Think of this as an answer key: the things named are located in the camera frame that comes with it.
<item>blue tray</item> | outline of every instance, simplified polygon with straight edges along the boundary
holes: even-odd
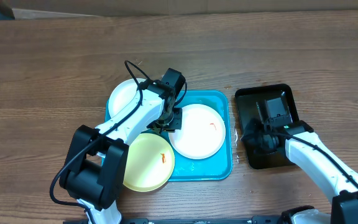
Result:
[[[206,159],[189,159],[174,149],[175,168],[168,181],[222,180],[228,177],[232,171],[229,105],[226,96],[217,90],[188,90],[178,107],[196,103],[209,106],[222,116],[226,127],[225,140],[220,150]],[[107,121],[109,119],[110,115],[108,106],[106,105],[105,120]],[[169,142],[168,133],[162,133],[161,137]]]

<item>black tray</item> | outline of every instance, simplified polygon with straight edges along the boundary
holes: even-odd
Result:
[[[235,97],[242,134],[244,134],[245,127],[252,118],[260,120],[257,102],[262,100],[271,100],[281,97],[291,115],[292,121],[299,121],[291,88],[286,84],[240,89],[236,91]],[[293,165],[292,162],[278,152],[270,154],[256,153],[254,146],[248,144],[246,141],[243,141],[243,143],[246,147],[248,163],[254,169]]]

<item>orange mark on plate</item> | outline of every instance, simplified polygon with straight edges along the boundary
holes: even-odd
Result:
[[[162,156],[162,163],[164,164],[167,160],[165,159],[165,154],[164,153],[160,153]]]
[[[214,124],[214,123],[211,123],[210,125],[213,125],[213,126],[214,126],[214,128],[215,128],[215,131],[216,131],[216,126],[215,126],[215,124]]]

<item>pale yellow plate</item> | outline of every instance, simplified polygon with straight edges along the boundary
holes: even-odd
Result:
[[[156,134],[140,134],[129,146],[124,185],[138,192],[161,187],[172,175],[175,155],[171,145]]]

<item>wooden table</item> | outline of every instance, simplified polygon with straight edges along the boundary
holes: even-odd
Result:
[[[358,171],[358,11],[0,21],[0,223],[84,217],[55,205],[48,188],[75,129],[102,123],[110,93],[130,79],[125,59],[152,78],[171,67],[191,90],[222,91],[234,166],[222,181],[124,189],[125,217],[239,218],[301,205],[330,212],[301,169],[249,167],[235,135],[240,88],[289,84],[300,118]]]

